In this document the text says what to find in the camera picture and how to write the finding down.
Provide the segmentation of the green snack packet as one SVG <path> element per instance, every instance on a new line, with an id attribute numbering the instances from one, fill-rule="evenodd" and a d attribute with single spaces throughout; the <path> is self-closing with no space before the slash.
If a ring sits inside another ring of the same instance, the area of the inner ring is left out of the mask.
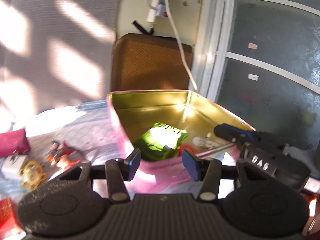
<path id="1" fill-rule="evenodd" d="M 157 122 L 141 135 L 134 143 L 142 158 L 148 161 L 160 161 L 171 158 L 189 133 L 183 129 Z"/>

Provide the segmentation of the red anime figurine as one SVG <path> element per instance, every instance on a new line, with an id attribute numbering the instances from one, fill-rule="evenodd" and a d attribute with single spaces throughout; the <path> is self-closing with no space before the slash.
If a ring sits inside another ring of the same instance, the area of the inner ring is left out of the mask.
<path id="1" fill-rule="evenodd" d="M 51 142 L 48 153 L 45 154 L 45 159 L 50 163 L 50 166 L 55 166 L 65 171 L 81 161 L 81 158 L 75 160 L 72 157 L 72 154 L 77 151 L 65 141 L 59 143 L 54 140 Z"/>

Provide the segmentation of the gold ornate trinket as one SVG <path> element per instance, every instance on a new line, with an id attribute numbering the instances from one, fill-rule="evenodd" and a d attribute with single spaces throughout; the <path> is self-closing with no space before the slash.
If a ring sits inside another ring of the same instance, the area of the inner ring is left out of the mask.
<path id="1" fill-rule="evenodd" d="M 47 180 L 47 175 L 44 173 L 42 166 L 36 161 L 28 162 L 19 170 L 18 175 L 22 180 L 22 186 L 30 191 L 37 189 Z"/>

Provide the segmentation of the white rectangular box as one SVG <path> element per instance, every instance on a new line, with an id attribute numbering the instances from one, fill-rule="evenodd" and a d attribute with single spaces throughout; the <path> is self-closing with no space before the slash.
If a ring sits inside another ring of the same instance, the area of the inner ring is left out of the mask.
<path id="1" fill-rule="evenodd" d="M 5 160 L 1 173 L 6 179 L 21 180 L 20 170 L 29 160 L 28 155 L 11 155 Z"/>

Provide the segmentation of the magenta wallet box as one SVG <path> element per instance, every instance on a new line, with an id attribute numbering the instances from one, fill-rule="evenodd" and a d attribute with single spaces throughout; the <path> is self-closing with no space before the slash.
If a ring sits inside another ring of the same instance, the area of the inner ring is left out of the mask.
<path id="1" fill-rule="evenodd" d="M 0 157 L 15 153 L 26 154 L 31 150 L 25 128 L 0 134 Z"/>

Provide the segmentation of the red cigarette box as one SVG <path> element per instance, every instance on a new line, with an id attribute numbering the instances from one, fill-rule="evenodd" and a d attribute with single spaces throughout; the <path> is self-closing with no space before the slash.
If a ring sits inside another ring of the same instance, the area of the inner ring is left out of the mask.
<path id="1" fill-rule="evenodd" d="M 16 205 L 7 197 L 1 200 L 1 239 L 20 233 L 21 227 L 17 220 Z"/>

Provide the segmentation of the cream plastic clip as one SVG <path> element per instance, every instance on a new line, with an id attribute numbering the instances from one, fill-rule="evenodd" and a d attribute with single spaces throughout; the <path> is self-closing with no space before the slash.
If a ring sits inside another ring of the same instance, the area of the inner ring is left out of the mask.
<path id="1" fill-rule="evenodd" d="M 212 133 L 208 133 L 205 137 L 194 137 L 192 139 L 193 145 L 199 148 L 213 149 L 224 145 L 224 142 L 220 139 L 216 139 L 212 136 Z"/>

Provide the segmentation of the blue patterned bedsheet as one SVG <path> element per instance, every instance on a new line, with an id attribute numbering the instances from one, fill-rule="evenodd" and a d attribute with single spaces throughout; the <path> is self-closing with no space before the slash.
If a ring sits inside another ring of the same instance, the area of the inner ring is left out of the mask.
<path id="1" fill-rule="evenodd" d="M 52 141 L 76 149 L 70 161 L 87 159 L 92 165 L 123 158 L 132 150 L 131 144 L 121 144 L 117 138 L 105 100 L 47 110 L 27 121 L 26 133 L 29 157 L 42 164 Z M 133 181 L 125 185 L 131 197 L 137 193 L 197 195 L 201 187 L 200 182 L 191 180 L 180 161 L 164 168 L 138 170 Z"/>

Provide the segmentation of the pink macaron biscuit tin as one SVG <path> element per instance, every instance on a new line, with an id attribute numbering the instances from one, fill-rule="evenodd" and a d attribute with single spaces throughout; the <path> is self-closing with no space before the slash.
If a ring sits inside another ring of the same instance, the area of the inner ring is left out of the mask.
<path id="1" fill-rule="evenodd" d="M 182 164 L 183 150 L 200 158 L 233 160 L 235 145 L 218 138 L 214 128 L 252 126 L 220 105 L 190 90 L 112 92 L 107 108 L 122 157 L 140 149 L 140 166 L 128 183 L 130 193 L 196 193 Z"/>

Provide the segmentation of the frosted glass door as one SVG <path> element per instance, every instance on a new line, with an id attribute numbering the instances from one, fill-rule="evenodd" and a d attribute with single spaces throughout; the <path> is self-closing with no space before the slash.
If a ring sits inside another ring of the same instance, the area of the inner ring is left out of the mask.
<path id="1" fill-rule="evenodd" d="M 201 0 L 192 68 L 201 95 L 319 146 L 319 0 Z"/>

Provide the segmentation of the grey padded backboard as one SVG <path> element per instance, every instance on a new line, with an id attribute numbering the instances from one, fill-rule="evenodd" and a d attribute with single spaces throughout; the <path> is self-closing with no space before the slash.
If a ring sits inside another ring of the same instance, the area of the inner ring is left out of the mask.
<path id="1" fill-rule="evenodd" d="M 1 0 L 1 106 L 14 121 L 103 99 L 120 0 Z"/>

